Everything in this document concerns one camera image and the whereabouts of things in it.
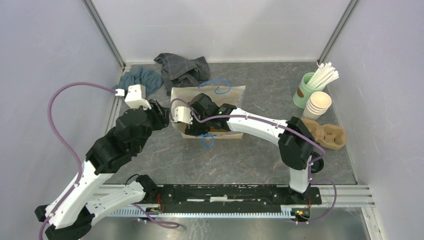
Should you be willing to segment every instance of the teal rag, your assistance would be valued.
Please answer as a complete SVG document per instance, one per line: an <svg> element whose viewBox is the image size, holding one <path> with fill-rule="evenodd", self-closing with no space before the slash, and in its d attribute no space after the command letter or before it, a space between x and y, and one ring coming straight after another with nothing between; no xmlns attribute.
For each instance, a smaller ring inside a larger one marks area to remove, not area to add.
<svg viewBox="0 0 424 240"><path fill-rule="evenodd" d="M143 69L138 66L135 70L126 72L122 75L118 85L113 89L124 89L127 95L128 87L131 85L141 84L146 88L146 97L156 92L164 84L164 79L154 70Z"/></svg>

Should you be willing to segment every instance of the white panel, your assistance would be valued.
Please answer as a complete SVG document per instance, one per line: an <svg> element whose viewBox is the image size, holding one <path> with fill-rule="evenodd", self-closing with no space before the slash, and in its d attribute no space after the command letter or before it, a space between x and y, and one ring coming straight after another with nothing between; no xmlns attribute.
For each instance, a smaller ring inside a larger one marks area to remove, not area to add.
<svg viewBox="0 0 424 240"><path fill-rule="evenodd" d="M83 1L1 1L0 239L37 239L35 208L53 202L77 172L49 127L50 97L72 82L112 87L119 72ZM57 97L53 120L82 160L113 98L88 86Z"/></svg>
<svg viewBox="0 0 424 240"><path fill-rule="evenodd" d="M423 12L424 1L360 1L328 58L346 146L388 240L423 237Z"/></svg>
<svg viewBox="0 0 424 240"><path fill-rule="evenodd" d="M122 57L316 60L349 0L93 0Z"/></svg>

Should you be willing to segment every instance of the dark gray towel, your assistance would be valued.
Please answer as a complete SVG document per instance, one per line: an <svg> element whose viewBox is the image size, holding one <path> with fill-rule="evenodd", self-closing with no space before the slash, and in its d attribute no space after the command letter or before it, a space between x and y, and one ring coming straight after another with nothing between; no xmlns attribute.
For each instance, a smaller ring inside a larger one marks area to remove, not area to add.
<svg viewBox="0 0 424 240"><path fill-rule="evenodd" d="M173 53L161 53L154 61L162 64L162 77L168 96L172 87L197 87L199 81L208 81L211 76L204 56L189 60Z"/></svg>

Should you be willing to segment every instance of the gray cloth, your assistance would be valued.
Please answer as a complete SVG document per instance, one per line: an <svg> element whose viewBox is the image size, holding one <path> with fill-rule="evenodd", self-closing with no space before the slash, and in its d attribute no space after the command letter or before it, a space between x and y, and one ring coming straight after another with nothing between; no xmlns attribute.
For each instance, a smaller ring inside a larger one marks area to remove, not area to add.
<svg viewBox="0 0 424 240"><path fill-rule="evenodd" d="M208 81L211 76L204 56L189 60L173 53L161 53L154 61L162 64L162 77L168 96L173 87L197 87L199 81Z"/></svg>
<svg viewBox="0 0 424 240"><path fill-rule="evenodd" d="M124 73L119 80L118 85L113 89L124 89L127 95L128 87L131 85L141 84L146 88L146 97L156 92L164 84L161 75L154 70L143 70L142 66L138 66L135 70Z"/></svg>

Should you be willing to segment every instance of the mint green cup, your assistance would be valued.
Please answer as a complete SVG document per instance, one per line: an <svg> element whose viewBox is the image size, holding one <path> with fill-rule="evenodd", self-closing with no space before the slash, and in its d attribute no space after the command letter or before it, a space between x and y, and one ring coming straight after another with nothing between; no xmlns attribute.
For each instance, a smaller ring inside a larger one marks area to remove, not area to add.
<svg viewBox="0 0 424 240"><path fill-rule="evenodd" d="M296 106L298 106L301 109L304 109L306 107L306 103L308 102L308 99L311 97L311 95L315 92L320 92L324 89L325 86L320 87L318 89L312 89L306 86L306 84L311 80L312 76L314 75L313 72L308 72L302 77L302 81L300 82L299 87L297 88L296 92L293 96L293 102Z"/></svg>

